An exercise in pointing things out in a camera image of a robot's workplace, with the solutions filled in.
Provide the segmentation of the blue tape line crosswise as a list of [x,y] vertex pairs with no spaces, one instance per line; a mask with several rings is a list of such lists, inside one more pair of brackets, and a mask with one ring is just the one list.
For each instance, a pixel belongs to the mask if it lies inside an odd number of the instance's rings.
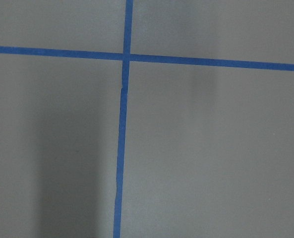
[[186,57],[154,56],[154,55],[139,55],[139,54],[124,55],[121,53],[57,50],[57,49],[26,48],[26,47],[0,46],[0,54],[32,55],[32,56],[63,57],[63,58],[78,58],[78,59],[119,60],[119,61],[127,60],[127,61],[134,61],[134,62],[154,62],[154,63],[185,64],[185,65],[202,65],[202,66],[294,71],[294,64],[288,64],[288,63],[228,60],[228,59],[186,58]]

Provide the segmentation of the blue tape line lengthwise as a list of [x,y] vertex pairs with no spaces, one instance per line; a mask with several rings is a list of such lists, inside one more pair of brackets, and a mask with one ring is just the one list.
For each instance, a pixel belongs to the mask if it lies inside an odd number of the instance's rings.
[[133,1],[125,2],[123,58],[121,73],[121,91],[119,105],[118,150],[116,170],[116,196],[114,205],[113,237],[119,238],[121,231],[122,190],[126,136],[127,95],[130,69],[131,30],[132,30]]

